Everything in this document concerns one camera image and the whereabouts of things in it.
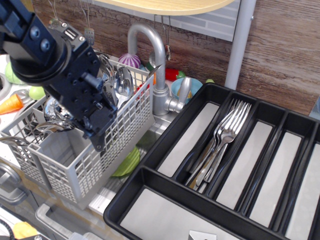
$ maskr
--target red toy pepper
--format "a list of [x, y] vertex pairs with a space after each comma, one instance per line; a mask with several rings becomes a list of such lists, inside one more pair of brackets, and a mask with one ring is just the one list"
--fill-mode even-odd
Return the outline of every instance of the red toy pepper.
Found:
[[186, 75], [183, 71], [179, 71], [173, 68], [165, 69], [165, 79], [174, 82], [177, 79], [184, 78]]

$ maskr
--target blue cup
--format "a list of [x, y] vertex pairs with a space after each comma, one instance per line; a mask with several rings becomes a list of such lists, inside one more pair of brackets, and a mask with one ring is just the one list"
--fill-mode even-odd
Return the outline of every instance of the blue cup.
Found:
[[[179, 78], [177, 80], [175, 80], [172, 85], [171, 85], [171, 92], [172, 92], [172, 96], [175, 97], [176, 99], [179, 99], [177, 93], [181, 87], [181, 83], [183, 81], [183, 78]], [[198, 90], [202, 87], [202, 83], [195, 79], [195, 78], [191, 78], [191, 94], [192, 96], [194, 96]], [[187, 104], [190, 101], [191, 97], [187, 98], [185, 101], [185, 104]]]

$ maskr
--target black cutlery tray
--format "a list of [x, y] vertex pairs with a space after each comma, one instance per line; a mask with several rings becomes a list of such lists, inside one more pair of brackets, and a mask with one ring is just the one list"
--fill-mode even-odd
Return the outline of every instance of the black cutlery tray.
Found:
[[[219, 109], [194, 147], [194, 149], [202, 150], [210, 140], [208, 136], [212, 135], [215, 127], [227, 113], [232, 99], [246, 101], [251, 103], [252, 107], [244, 127], [233, 143], [228, 146], [221, 164], [205, 192], [198, 193], [184, 185], [190, 176], [189, 169], [197, 151], [186, 149], [188, 152], [193, 151], [194, 154], [187, 155], [172, 177], [167, 177], [157, 171], [206, 103], [213, 103], [218, 105]], [[235, 208], [230, 209], [217, 202], [216, 199], [258, 121], [272, 126], [272, 130]], [[251, 220], [249, 216], [273, 157], [286, 132], [301, 137], [301, 142], [271, 222], [268, 227], [265, 227]], [[285, 233], [316, 143], [320, 143], [318, 120], [243, 93], [207, 83], [175, 118], [124, 183], [104, 211], [104, 221], [129, 239], [140, 239], [121, 227], [120, 223], [141, 192], [144, 189], [149, 189], [239, 239], [286, 240], [288, 238], [285, 237]], [[320, 204], [318, 202], [308, 237], [310, 240], [320, 239], [319, 214]]]

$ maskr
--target black cable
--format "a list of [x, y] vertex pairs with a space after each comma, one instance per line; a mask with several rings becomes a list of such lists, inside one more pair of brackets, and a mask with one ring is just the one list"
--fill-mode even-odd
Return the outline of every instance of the black cable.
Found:
[[0, 219], [0, 224], [5, 226], [5, 228], [8, 230], [9, 235], [10, 235], [10, 240], [16, 240], [14, 232], [12, 231], [11, 227], [5, 221], [3, 221], [2, 219]]

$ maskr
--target faucet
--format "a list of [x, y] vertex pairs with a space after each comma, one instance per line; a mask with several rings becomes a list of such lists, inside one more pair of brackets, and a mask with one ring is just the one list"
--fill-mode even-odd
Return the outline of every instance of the faucet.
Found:
[[136, 22], [128, 31], [128, 53], [138, 52], [138, 33], [145, 34], [150, 40], [155, 56], [155, 65], [160, 66], [156, 71], [156, 84], [153, 88], [153, 114], [165, 115], [170, 111], [179, 113], [185, 105], [191, 87], [191, 78], [185, 77], [182, 81], [179, 100], [170, 96], [169, 87], [166, 85], [166, 51], [164, 43], [158, 32], [150, 25]]

